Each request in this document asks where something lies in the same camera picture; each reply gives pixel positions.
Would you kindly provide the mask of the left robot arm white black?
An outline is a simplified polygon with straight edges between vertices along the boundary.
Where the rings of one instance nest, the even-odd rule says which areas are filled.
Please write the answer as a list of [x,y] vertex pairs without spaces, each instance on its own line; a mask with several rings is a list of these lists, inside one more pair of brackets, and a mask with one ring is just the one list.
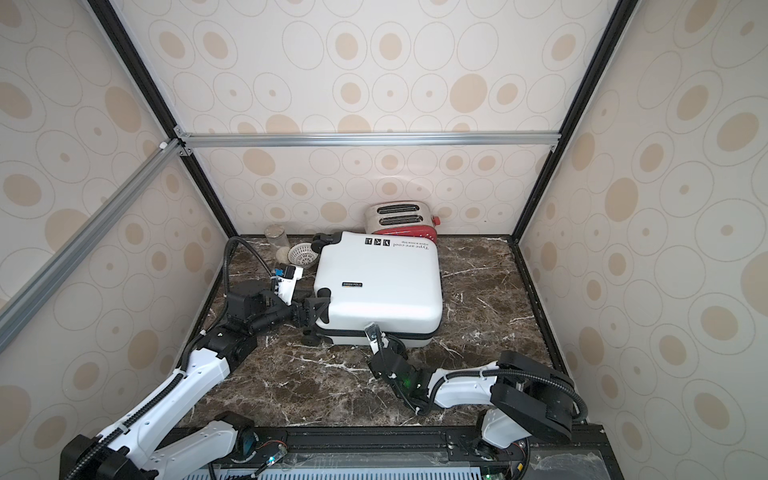
[[242,237],[227,240],[222,265],[226,303],[213,326],[198,332],[170,377],[135,408],[98,435],[70,441],[61,453],[60,478],[181,479],[229,455],[239,461],[255,455],[258,436],[253,422],[233,413],[220,415],[167,447],[160,445],[177,422],[251,354],[260,332],[283,322],[307,327],[328,317],[329,289],[297,289],[302,270],[295,265],[269,270],[267,284],[231,285],[230,264],[239,246],[256,251]]

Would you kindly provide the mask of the white hard-shell suitcase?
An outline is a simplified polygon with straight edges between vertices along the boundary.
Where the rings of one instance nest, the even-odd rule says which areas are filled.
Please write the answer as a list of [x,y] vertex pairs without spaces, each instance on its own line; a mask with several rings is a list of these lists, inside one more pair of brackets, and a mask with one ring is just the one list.
[[314,292],[331,290],[329,322],[316,324],[320,338],[365,345],[365,327],[377,323],[407,348],[430,343],[443,314],[434,242],[344,231],[317,234],[311,244],[319,254]]

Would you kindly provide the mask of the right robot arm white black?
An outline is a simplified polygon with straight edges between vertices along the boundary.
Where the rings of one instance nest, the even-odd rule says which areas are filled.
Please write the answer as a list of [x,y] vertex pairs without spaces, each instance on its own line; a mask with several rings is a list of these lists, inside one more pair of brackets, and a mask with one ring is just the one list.
[[567,444],[573,427],[588,416],[588,406],[570,377],[513,351],[481,367],[446,370],[418,369],[403,354],[378,347],[368,366],[418,415],[486,406],[477,443],[496,449],[530,437]]

